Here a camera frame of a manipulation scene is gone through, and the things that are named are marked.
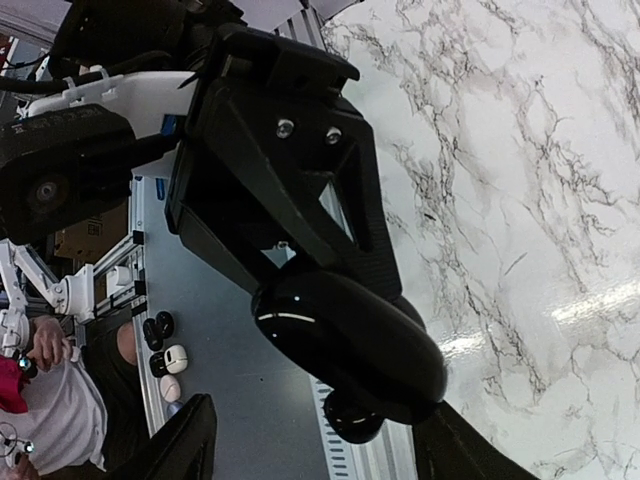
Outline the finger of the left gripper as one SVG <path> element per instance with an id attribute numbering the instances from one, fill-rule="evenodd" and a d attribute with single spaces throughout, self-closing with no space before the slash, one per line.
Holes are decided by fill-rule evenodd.
<path id="1" fill-rule="evenodd" d="M 293 237 L 260 205 L 181 204 L 177 235 L 188 250 L 251 295 L 310 270 L 303 254 L 283 264 L 266 254 Z"/>

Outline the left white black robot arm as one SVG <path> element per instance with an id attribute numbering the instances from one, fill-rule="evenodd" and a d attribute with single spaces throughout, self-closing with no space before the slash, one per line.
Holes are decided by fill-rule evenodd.
<path id="1" fill-rule="evenodd" d="M 341 94 L 349 62 L 250 28 L 229 1 L 75 1 L 52 57 L 104 70 L 2 81 L 45 103 L 1 129 L 3 238 L 103 213 L 174 153 L 170 231 L 244 290 L 328 271 L 400 296 L 373 132 Z"/>

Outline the black earbud charging case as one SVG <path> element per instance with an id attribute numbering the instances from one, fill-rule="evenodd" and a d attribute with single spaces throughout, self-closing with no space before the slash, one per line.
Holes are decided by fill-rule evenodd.
<path id="1" fill-rule="evenodd" d="M 373 440 L 387 420 L 419 424 L 444 398 L 444 358 L 425 329 L 349 278 L 293 275 L 258 292 L 252 310 L 262 334 L 330 388 L 324 416 L 349 443 Z"/>

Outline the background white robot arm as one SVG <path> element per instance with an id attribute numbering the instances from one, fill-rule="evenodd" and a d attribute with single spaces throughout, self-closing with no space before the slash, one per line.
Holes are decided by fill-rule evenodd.
<path id="1" fill-rule="evenodd" d="M 61 281 L 25 246 L 1 243 L 1 476 L 42 479 L 189 477 L 188 407 L 164 430 L 148 431 L 134 325 L 82 347 L 54 315 L 31 318 L 16 271 L 22 269 L 56 314 L 94 317 L 93 268 Z"/>

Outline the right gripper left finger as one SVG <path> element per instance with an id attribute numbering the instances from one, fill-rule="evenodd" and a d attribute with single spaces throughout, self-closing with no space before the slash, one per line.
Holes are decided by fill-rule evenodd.
<path id="1" fill-rule="evenodd" d="M 106 475 L 117 480 L 211 480 L 217 414 L 209 394 L 193 395 L 129 461 Z"/>

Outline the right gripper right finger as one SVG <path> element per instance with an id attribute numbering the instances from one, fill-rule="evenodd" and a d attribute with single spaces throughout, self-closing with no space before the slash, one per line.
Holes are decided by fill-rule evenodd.
<path id="1" fill-rule="evenodd" d="M 537 480 L 494 448 L 446 402 L 413 426 L 412 435 L 418 479 Z"/>

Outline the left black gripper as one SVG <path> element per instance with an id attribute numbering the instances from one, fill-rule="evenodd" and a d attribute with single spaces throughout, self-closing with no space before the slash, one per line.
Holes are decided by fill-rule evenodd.
<path id="1" fill-rule="evenodd" d="M 359 77 L 322 49 L 220 27 L 192 78 L 169 230 L 230 280 L 276 279 L 275 263 L 296 256 L 301 270 L 399 297 L 373 132 L 342 94 Z"/>

